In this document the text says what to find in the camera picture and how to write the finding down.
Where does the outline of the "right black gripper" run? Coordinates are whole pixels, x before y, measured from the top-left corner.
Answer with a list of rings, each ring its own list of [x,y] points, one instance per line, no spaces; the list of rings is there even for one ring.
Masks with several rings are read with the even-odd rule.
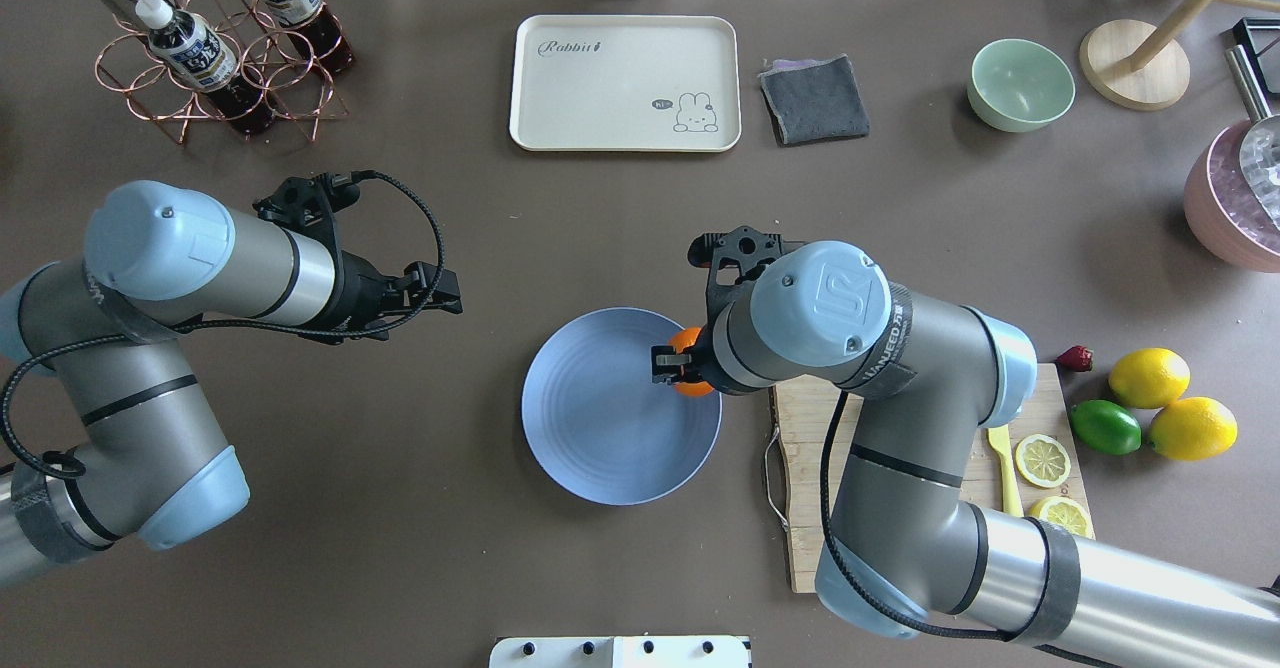
[[[652,346],[652,381],[676,385],[680,394],[713,394],[716,390],[701,378],[701,369],[690,367],[690,349],[700,334],[676,334],[676,346]]]

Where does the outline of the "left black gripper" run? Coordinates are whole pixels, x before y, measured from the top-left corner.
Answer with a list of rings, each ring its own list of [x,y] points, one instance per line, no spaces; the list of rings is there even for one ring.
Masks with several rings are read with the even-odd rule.
[[[461,296],[449,293],[449,271],[440,273],[434,264],[413,262],[404,267],[404,296],[415,302],[417,312],[444,311],[462,314]],[[300,337],[316,343],[339,346],[356,331],[371,331],[372,340],[388,340],[384,299],[392,299],[392,312],[402,307],[401,290],[393,288],[393,276],[379,273],[366,258],[339,253],[335,282],[329,302],[316,317],[303,322]]]

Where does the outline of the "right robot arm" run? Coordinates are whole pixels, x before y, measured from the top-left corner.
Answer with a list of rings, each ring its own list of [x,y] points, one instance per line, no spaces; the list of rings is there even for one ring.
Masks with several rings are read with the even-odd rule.
[[[820,600],[864,630],[1023,645],[1097,667],[1275,667],[1277,594],[960,497],[974,436],[1034,392],[1019,329],[888,282],[844,241],[750,227],[692,241],[710,273],[694,346],[657,383],[746,395],[803,375],[859,395],[838,490],[820,481]],[[739,279],[714,275],[735,267]]]

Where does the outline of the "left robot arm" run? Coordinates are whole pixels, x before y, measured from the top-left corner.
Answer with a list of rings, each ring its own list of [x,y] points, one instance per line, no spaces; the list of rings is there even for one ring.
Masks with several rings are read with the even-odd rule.
[[[241,512],[250,488],[180,337],[244,328],[338,346],[422,311],[460,314],[454,273],[385,275],[342,248],[337,212],[379,171],[287,179],[253,212],[133,180],[93,212],[82,257],[3,296],[3,585],[134,535],[189,541]]]

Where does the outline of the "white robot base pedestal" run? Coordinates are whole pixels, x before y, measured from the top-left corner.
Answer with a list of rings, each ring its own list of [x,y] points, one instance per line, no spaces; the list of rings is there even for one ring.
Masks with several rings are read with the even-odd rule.
[[[508,637],[490,651],[489,667],[751,667],[748,637],[733,635],[632,635]]]

